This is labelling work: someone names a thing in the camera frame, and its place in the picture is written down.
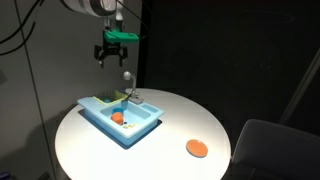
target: orange disc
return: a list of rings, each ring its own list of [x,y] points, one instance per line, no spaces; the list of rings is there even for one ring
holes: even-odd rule
[[[123,115],[120,112],[113,113],[111,116],[112,121],[115,123],[122,125],[123,124]]]
[[[199,158],[208,154],[207,146],[197,139],[191,139],[187,142],[187,150],[191,155]]]

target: chair backrest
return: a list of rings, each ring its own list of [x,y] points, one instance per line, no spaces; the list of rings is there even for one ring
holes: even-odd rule
[[[320,179],[320,137],[284,125],[248,120],[232,164],[245,165],[284,179]]]

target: light blue tray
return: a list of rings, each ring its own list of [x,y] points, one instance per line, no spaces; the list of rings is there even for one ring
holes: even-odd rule
[[[130,146],[157,126],[158,118],[164,113],[161,109],[146,102],[137,105],[125,101],[106,105],[95,98],[85,97],[79,99],[78,104],[84,108],[88,118],[125,146]],[[123,109],[126,124],[119,125],[111,120],[114,110],[119,108]]]

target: green gripper part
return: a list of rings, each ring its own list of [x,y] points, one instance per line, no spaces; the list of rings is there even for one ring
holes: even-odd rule
[[[139,42],[139,37],[134,33],[108,31],[104,33],[107,42]]]

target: white table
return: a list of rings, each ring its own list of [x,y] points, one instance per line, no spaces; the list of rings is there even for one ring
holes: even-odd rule
[[[229,165],[226,131],[206,109],[182,96],[137,89],[140,98],[162,110],[156,129],[129,149],[123,149],[72,109],[55,139],[58,160],[73,180],[217,180]],[[196,158],[186,150],[190,139],[208,147]]]

